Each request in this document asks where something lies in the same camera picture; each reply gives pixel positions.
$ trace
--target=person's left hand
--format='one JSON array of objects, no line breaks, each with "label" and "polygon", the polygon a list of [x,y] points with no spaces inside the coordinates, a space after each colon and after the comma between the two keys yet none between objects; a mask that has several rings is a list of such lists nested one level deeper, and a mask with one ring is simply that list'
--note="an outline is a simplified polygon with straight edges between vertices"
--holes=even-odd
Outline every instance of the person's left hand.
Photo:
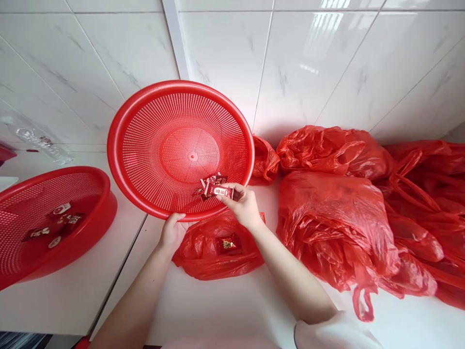
[{"label": "person's left hand", "polygon": [[168,217],[161,231],[157,247],[166,249],[170,254],[179,248],[188,228],[196,222],[178,222],[186,216],[185,213],[173,213]]}]

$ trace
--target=plastic bottle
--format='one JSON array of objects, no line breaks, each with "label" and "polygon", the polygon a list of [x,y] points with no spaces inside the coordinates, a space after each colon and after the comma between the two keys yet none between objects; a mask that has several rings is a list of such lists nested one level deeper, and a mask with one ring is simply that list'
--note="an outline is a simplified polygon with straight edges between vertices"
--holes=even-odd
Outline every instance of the plastic bottle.
[{"label": "plastic bottle", "polygon": [[47,154],[54,163],[64,165],[73,160],[63,148],[54,144],[43,131],[20,115],[2,115],[0,121],[8,127],[11,134],[24,142],[30,143],[33,149]]}]

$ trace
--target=basket center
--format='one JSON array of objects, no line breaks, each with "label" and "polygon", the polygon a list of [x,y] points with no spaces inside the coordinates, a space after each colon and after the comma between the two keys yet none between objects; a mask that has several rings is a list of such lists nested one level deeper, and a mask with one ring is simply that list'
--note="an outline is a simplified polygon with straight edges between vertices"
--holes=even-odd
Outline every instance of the basket center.
[{"label": "basket center", "polygon": [[166,138],[160,151],[163,168],[180,182],[199,183],[218,168],[217,142],[200,128],[178,128]]}]

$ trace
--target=hand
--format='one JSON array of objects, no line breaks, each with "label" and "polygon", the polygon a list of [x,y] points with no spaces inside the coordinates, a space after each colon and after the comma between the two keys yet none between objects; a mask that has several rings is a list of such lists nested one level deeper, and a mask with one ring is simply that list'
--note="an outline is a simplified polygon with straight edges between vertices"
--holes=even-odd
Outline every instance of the hand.
[{"label": "hand", "polygon": [[239,223],[249,231],[263,224],[258,212],[255,193],[252,190],[239,183],[224,183],[221,186],[234,189],[234,200],[224,195],[217,195],[216,198],[234,212]]},{"label": "hand", "polygon": [[157,248],[165,249],[168,253],[174,254],[183,242],[188,228],[196,222],[178,222],[186,216],[185,213],[173,213],[168,217],[161,231],[160,242]]}]

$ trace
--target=white sleeve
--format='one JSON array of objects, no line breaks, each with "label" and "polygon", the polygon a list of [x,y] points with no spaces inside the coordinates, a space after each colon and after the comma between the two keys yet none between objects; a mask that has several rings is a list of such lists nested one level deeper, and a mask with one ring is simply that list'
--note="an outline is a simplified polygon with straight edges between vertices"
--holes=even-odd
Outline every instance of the white sleeve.
[{"label": "white sleeve", "polygon": [[297,349],[382,349],[363,322],[345,311],[316,325],[297,322],[294,339]]}]

